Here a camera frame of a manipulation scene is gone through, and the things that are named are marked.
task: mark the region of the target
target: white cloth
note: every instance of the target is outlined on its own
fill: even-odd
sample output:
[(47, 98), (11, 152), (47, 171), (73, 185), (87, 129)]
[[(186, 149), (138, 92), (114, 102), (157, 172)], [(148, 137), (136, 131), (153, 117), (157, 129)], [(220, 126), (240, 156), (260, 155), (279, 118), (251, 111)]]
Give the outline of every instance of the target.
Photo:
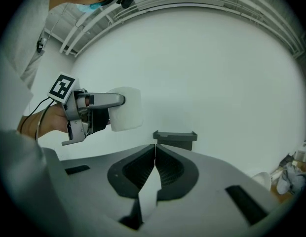
[(41, 60), (37, 42), (49, 13), (50, 0), (24, 0), (0, 40), (0, 57), (30, 89)]

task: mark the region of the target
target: white wall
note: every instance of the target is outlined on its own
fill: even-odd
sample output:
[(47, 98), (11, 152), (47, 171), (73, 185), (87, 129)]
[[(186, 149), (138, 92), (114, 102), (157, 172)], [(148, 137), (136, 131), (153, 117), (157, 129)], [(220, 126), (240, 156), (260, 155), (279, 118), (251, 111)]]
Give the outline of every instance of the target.
[[(61, 43), (55, 38), (51, 37), (46, 45), (45, 54), (42, 57), (33, 87), (31, 89), (34, 96), (29, 103), (29, 107), (25, 111), (26, 115), (32, 112), (43, 99), (47, 98), (47, 93), (50, 87), (53, 85), (61, 71), (67, 74), (71, 73), (75, 59), (73, 56), (60, 54), (60, 47)], [(45, 103), (42, 103), (38, 110), (43, 110), (50, 102), (50, 100), (47, 100)], [(66, 149), (61, 146), (60, 140), (67, 139), (67, 134), (59, 131), (53, 131), (41, 137), (39, 139), (39, 144), (42, 147), (54, 149), (58, 153), (58, 156), (62, 159), (63, 152), (66, 152)]]
[(145, 123), (66, 147), (82, 158), (153, 143), (152, 133), (198, 134), (195, 152), (246, 173), (272, 171), (306, 139), (306, 90), (297, 63), (274, 38), (207, 9), (150, 13), (112, 31), (76, 61), (89, 92), (142, 91)]

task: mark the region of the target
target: person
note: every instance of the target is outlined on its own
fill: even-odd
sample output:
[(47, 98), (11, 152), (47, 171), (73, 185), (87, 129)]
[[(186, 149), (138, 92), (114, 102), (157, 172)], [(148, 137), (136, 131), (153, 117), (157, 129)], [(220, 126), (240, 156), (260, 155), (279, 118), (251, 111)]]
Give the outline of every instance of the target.
[[(30, 89), (44, 51), (38, 49), (39, 38), (44, 30), (48, 12), (63, 4), (105, 4), (111, 0), (25, 0), (20, 5), (11, 22), (8, 24), (0, 42), (0, 48), (20, 79)], [(18, 131), (34, 138), (41, 112), (29, 118), (22, 117)], [(53, 130), (67, 132), (67, 118), (60, 104), (51, 106), (41, 122), (38, 136), (41, 137)]]

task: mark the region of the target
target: gray device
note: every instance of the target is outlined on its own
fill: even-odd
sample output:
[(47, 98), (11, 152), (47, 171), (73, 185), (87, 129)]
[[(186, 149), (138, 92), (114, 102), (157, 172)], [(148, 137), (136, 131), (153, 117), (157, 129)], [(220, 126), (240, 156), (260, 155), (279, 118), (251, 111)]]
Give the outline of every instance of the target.
[[(232, 165), (185, 149), (152, 144), (59, 161), (52, 149), (14, 131), (0, 132), (0, 141), (4, 188), (50, 236), (261, 236), (278, 206)], [(154, 166), (162, 189), (143, 223), (138, 192)]]
[(81, 89), (77, 78), (61, 73), (48, 94), (62, 103), (68, 119), (69, 141), (62, 145), (82, 142), (88, 135), (103, 130), (109, 121), (108, 108), (125, 103), (125, 97), (112, 93), (88, 93)]

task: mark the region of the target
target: face mask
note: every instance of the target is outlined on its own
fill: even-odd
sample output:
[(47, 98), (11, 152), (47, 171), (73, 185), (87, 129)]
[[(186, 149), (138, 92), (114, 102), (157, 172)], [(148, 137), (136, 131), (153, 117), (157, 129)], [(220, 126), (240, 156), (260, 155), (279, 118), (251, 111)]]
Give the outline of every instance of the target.
[(98, 2), (93, 4), (77, 4), (76, 6), (81, 12), (93, 12), (103, 4), (104, 2)]

